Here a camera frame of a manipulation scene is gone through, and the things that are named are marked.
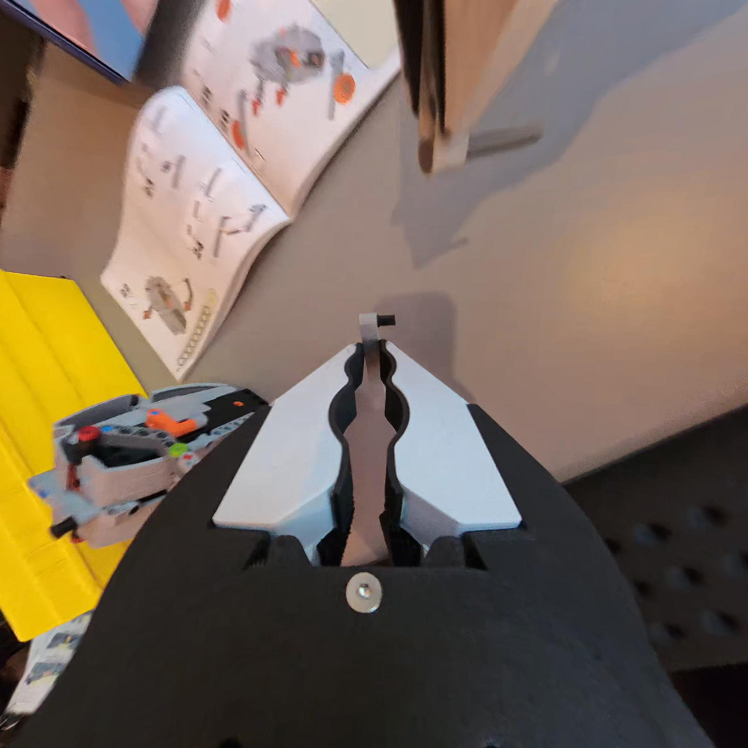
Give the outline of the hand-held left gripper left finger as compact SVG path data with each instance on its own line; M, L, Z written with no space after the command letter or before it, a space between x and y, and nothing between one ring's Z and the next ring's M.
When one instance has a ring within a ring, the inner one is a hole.
M292 536L314 565L341 565L355 512L346 430L362 380L355 343L277 398L213 524Z

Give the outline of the folded printed leaflet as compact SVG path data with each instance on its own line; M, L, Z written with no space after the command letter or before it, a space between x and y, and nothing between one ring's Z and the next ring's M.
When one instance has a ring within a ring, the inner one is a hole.
M34 714L70 663L88 629L93 611L35 637L25 667L14 689L3 719L18 720Z

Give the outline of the grey orange toy robot model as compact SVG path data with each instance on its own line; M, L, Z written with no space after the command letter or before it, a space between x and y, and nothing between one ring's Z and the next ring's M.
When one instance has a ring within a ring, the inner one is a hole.
M267 401L225 383L108 399L53 426L53 467L28 479L50 533L101 548L132 539L182 477Z

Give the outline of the black perforated chair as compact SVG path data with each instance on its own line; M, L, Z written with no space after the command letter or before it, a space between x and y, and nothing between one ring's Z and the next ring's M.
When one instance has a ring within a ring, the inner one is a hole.
M565 483L715 746L747 746L747 407Z

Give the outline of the grey beam with black pin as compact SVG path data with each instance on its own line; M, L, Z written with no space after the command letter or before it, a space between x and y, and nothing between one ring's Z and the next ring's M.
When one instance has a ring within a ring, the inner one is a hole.
M379 314L371 312L361 313L359 315L360 340L363 347L367 378L370 381L379 377L380 329L392 327L396 324L397 319L394 314Z

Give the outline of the grey beam with blue pins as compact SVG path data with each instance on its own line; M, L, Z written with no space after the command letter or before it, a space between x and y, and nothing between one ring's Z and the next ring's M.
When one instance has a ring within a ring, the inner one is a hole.
M472 162L534 145L544 134L545 126L542 124L502 127L473 133L468 138L465 161Z

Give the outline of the blue robot toy box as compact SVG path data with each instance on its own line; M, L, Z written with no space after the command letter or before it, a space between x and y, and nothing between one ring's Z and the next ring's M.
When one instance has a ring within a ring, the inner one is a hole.
M2 13L112 81L132 81L158 1L2 1Z

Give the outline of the white instruction booklet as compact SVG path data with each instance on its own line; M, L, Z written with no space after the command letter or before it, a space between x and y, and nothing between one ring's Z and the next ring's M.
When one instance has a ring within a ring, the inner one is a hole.
M102 286L177 381L400 69L393 2L204 2L132 128Z

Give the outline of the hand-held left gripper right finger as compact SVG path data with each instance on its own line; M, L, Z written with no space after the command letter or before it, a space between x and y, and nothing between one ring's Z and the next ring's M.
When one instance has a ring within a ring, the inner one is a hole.
M474 407L392 342L379 342L387 447L380 524L394 566L419 566L440 538L514 530L522 516Z

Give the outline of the yellow parts bin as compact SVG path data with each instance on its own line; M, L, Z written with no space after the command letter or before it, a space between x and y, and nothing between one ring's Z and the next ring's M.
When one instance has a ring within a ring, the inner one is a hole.
M132 394L145 390L74 281L1 272L1 609L20 642L95 608L131 544L53 538L27 481L53 466L54 423Z

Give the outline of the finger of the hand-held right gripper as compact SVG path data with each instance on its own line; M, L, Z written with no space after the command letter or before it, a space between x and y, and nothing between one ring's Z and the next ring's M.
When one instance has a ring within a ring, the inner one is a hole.
M463 166L468 138L556 1L395 1L402 70L425 175Z

